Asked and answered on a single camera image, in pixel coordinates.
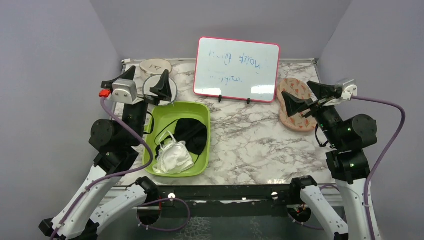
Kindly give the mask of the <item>floral mesh laundry bag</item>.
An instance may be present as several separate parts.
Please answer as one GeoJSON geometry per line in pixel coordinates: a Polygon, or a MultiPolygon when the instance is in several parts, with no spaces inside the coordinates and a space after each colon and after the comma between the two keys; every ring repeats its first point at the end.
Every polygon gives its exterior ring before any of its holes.
{"type": "Polygon", "coordinates": [[[287,115],[286,105],[282,92],[290,93],[291,95],[294,95],[296,98],[301,100],[307,100],[310,98],[315,100],[316,97],[312,93],[308,85],[296,78],[284,78],[277,87],[276,95],[280,103],[279,118],[284,126],[289,128],[290,130],[297,132],[314,131],[317,126],[317,122],[311,116],[308,118],[304,118],[301,116],[301,114],[306,112],[298,113],[292,117],[289,117],[287,115]]]}

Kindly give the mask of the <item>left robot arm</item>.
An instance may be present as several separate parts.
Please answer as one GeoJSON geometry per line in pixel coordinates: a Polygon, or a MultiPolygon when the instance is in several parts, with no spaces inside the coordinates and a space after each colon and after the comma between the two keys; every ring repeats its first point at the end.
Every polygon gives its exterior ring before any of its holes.
{"type": "Polygon", "coordinates": [[[150,95],[139,95],[134,81],[136,67],[115,79],[103,81],[99,98],[124,105],[122,117],[105,108],[108,119],[95,121],[89,143],[98,154],[88,176],[67,206],[53,218],[39,224],[40,231],[54,240],[95,240],[110,223],[126,211],[139,205],[152,205],[159,200],[158,186],[148,177],[140,177],[125,192],[101,205],[106,194],[127,174],[136,172],[133,164],[138,158],[137,146],[143,140],[148,106],[170,101],[172,92],[169,71],[159,75],[150,95]]]}

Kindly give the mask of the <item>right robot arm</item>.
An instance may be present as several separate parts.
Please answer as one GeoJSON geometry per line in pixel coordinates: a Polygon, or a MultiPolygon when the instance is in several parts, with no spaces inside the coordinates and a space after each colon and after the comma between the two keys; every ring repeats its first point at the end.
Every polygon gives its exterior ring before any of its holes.
{"type": "Polygon", "coordinates": [[[289,199],[304,203],[315,215],[330,240],[379,240],[381,234],[372,210],[369,177],[371,171],[364,148],[377,143],[377,123],[366,114],[343,120],[335,106],[357,96],[354,79],[343,79],[335,85],[309,81],[316,100],[301,99],[282,92],[287,114],[313,117],[326,136],[331,151],[326,162],[342,197],[345,217],[340,217],[324,198],[311,176],[294,178],[288,190],[289,199]]]}

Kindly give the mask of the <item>round white mesh laundry bag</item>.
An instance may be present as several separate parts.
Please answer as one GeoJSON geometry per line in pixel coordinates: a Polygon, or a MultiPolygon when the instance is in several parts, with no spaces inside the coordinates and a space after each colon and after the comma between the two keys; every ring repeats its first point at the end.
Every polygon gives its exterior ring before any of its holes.
{"type": "MultiPolygon", "coordinates": [[[[143,86],[142,86],[142,94],[145,95],[145,96],[157,97],[158,95],[151,92],[150,88],[155,87],[159,83],[160,78],[161,78],[160,75],[154,75],[154,76],[147,78],[144,81],[143,86]]],[[[171,77],[169,77],[169,85],[170,85],[170,90],[171,90],[171,100],[170,101],[161,100],[158,104],[159,106],[171,105],[177,100],[178,87],[177,87],[175,81],[171,77]]]]}

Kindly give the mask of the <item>black bra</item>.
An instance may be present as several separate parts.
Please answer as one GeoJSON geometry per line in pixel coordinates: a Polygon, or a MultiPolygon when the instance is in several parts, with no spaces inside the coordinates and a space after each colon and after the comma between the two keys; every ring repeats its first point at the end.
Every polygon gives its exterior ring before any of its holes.
{"type": "Polygon", "coordinates": [[[156,155],[159,154],[159,149],[165,144],[166,140],[172,138],[177,142],[185,142],[190,153],[200,156],[207,146],[208,129],[205,124],[194,118],[174,120],[155,137],[154,142],[158,142],[155,149],[156,155]]]}

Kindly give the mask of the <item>white bra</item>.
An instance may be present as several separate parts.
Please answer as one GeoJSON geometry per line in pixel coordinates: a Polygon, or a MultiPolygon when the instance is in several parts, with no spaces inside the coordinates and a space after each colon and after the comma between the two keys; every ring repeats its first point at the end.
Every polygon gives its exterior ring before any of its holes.
{"type": "Polygon", "coordinates": [[[178,141],[168,130],[171,137],[168,143],[160,143],[156,164],[152,167],[156,174],[179,174],[194,166],[194,161],[184,140],[178,141]]]}

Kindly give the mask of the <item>round wooden slice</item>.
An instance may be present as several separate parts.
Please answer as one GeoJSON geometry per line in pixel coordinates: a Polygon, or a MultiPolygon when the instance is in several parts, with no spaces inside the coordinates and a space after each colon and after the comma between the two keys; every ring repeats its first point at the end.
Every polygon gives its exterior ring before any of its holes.
{"type": "Polygon", "coordinates": [[[140,77],[144,81],[152,76],[161,75],[165,70],[172,72],[172,64],[162,58],[152,58],[143,60],[139,64],[140,77]]]}

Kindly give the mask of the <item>green plastic tray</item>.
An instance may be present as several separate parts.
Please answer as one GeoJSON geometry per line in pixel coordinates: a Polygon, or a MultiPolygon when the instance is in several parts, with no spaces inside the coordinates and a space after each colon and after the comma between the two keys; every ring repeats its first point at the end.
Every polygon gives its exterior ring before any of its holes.
{"type": "Polygon", "coordinates": [[[152,115],[155,120],[154,130],[150,130],[152,126],[152,120],[149,122],[149,135],[145,134],[145,142],[151,148],[153,152],[153,162],[145,170],[156,176],[162,177],[192,177],[200,175],[207,168],[209,163],[209,154],[210,154],[210,141],[211,141],[211,113],[209,108],[199,102],[189,102],[189,101],[176,101],[173,104],[166,106],[157,106],[152,110],[152,115]],[[168,124],[174,120],[179,119],[196,119],[201,123],[206,125],[208,131],[208,139],[206,147],[201,155],[195,155],[190,153],[194,166],[190,169],[187,169],[181,173],[177,174],[160,174],[153,171],[153,166],[157,163],[156,157],[156,147],[158,142],[155,143],[155,137],[158,133],[165,128],[168,124]]]}

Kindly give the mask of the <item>pink framed whiteboard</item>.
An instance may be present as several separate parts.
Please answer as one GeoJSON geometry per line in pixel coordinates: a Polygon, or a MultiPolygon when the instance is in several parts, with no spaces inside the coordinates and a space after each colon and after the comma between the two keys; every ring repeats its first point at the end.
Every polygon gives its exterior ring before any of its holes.
{"type": "Polygon", "coordinates": [[[206,37],[198,40],[196,95],[271,103],[275,99],[280,46],[276,43],[206,37]]]}

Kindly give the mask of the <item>black front rail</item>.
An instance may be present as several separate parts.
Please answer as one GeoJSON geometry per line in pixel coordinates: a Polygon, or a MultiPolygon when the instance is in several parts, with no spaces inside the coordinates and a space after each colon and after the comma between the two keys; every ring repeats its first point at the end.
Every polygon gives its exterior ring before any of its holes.
{"type": "Polygon", "coordinates": [[[288,184],[265,185],[162,185],[157,198],[170,195],[185,203],[166,200],[152,206],[138,206],[137,218],[156,221],[159,218],[187,216],[220,217],[285,217],[288,207],[303,202],[288,184]]]}

